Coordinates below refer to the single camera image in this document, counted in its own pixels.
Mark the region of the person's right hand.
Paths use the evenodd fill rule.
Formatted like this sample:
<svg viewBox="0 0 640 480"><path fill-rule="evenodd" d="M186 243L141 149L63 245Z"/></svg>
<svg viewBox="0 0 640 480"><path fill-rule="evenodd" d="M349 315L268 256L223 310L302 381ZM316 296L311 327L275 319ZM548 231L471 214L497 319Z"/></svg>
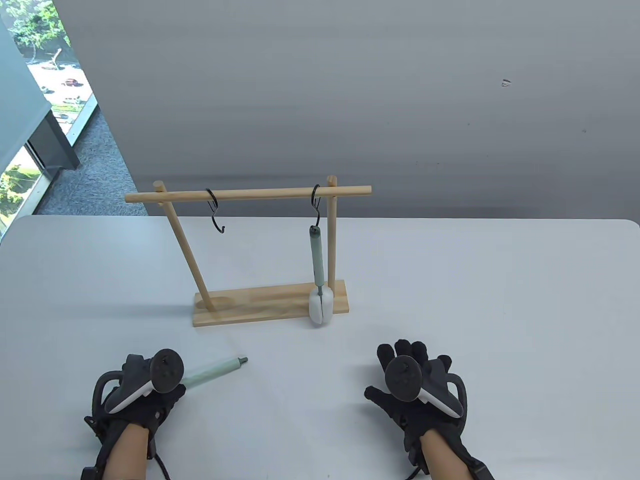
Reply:
<svg viewBox="0 0 640 480"><path fill-rule="evenodd" d="M450 372L448 355L431 358L425 343L407 339L382 343L376 354L387 391L368 386L364 395L404 432L406 450L432 429L461 436L467 421L466 386Z"/></svg>

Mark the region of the person's left hand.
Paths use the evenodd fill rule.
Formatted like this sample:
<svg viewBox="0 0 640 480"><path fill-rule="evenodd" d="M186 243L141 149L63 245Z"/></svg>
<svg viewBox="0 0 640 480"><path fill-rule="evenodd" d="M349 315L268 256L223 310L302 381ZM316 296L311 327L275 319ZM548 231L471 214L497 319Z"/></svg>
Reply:
<svg viewBox="0 0 640 480"><path fill-rule="evenodd" d="M186 393L186 387L180 383L168 393L158 393L153 390L147 396L138 397L119 412L108 413L106 403L118 390L118 387L114 387L93 416L85 417L85 421L101 441L116 430L124 429L129 425L148 430L150 438L153 438L176 402Z"/></svg>

